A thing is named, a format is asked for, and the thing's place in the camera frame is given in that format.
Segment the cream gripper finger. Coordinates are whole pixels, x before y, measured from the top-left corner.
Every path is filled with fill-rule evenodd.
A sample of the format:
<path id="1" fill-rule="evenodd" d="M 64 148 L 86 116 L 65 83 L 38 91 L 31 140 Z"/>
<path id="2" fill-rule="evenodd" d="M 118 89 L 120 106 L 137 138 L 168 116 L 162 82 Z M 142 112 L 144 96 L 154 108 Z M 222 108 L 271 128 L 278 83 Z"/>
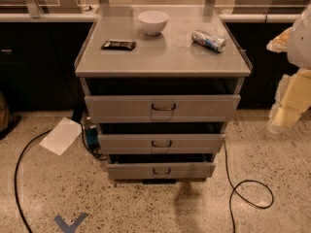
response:
<path id="1" fill-rule="evenodd" d="M 266 45 L 266 48 L 273 52 L 286 52 L 288 50 L 291 33 L 291 28 L 284 30 L 280 35 L 271 40 Z"/>
<path id="2" fill-rule="evenodd" d="M 285 133 L 292 128 L 301 116 L 311 107 L 311 94 L 296 95 L 292 76 L 284 75 L 279 81 L 267 129 L 273 134 Z"/>

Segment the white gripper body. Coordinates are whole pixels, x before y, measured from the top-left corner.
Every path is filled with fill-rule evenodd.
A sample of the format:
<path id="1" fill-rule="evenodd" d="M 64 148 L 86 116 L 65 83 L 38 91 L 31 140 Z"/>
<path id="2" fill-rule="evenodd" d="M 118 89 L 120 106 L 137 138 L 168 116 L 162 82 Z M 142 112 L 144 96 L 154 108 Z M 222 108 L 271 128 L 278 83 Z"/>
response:
<path id="1" fill-rule="evenodd" d="M 299 69 L 292 76 L 294 93 L 296 95 L 307 96 L 311 94 L 311 70 Z"/>

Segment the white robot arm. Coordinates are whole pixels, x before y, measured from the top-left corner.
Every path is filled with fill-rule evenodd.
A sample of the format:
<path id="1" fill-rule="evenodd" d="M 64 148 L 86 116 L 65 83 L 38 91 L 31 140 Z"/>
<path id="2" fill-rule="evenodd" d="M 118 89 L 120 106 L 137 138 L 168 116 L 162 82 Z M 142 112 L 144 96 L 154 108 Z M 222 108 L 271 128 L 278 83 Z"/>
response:
<path id="1" fill-rule="evenodd" d="M 298 68 L 294 75 L 284 75 L 279 81 L 275 103 L 269 114 L 268 130 L 282 134 L 311 108 L 311 5 L 266 48 L 285 52 L 288 61 Z"/>

